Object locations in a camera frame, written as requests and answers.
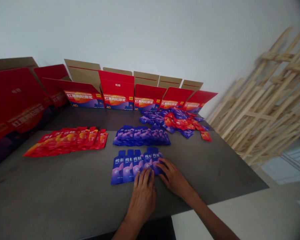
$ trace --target right hand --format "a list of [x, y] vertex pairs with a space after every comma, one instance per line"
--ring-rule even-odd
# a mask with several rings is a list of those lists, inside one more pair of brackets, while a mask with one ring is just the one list
[[164, 158], [159, 158], [159, 161], [165, 163], [166, 166], [160, 163], [157, 163], [156, 166], [161, 168], [168, 178], [163, 174], [159, 174], [161, 180], [171, 192], [181, 197], [185, 202], [188, 202], [189, 198], [196, 193], [194, 189], [172, 162]]

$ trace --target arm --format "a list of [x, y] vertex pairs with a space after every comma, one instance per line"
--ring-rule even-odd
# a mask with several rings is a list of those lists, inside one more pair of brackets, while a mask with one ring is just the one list
[[239, 240], [233, 231], [215, 215], [202, 201], [196, 191], [190, 186], [182, 173], [170, 161], [159, 158], [164, 164], [158, 163], [167, 178], [160, 174], [159, 177], [174, 194], [181, 197], [197, 213], [203, 224], [214, 240]]
[[127, 215], [112, 240], [134, 240], [137, 238], [142, 226], [156, 206], [157, 193], [153, 183], [154, 171], [151, 168], [144, 168], [141, 173], [137, 173]]

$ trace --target left hand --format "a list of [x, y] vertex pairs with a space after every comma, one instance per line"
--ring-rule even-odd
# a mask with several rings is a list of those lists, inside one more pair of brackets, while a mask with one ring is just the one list
[[133, 186], [126, 221], [143, 226], [156, 207], [157, 192], [154, 187], [154, 171], [151, 168], [138, 172]]

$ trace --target orange packet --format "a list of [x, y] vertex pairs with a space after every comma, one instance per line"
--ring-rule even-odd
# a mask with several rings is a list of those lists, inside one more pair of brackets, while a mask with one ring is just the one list
[[98, 132], [94, 145], [90, 149], [102, 149], [105, 147], [108, 138], [108, 133], [105, 129], [101, 129]]

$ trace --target hand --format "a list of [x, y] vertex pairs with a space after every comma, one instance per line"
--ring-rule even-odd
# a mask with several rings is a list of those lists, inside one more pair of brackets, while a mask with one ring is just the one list
[[149, 219], [155, 209], [157, 198], [153, 183], [154, 171], [151, 171], [151, 168], [144, 168], [141, 173], [138, 171], [134, 179], [132, 197], [125, 217], [126, 221], [143, 226]]
[[189, 198], [196, 193], [194, 189], [172, 162], [164, 158], [159, 158], [159, 161], [165, 163], [166, 166], [161, 163], [157, 163], [156, 166], [161, 168], [168, 178], [167, 179], [163, 174], [159, 174], [161, 180], [166, 184], [167, 188], [171, 192], [178, 195], [188, 203]]

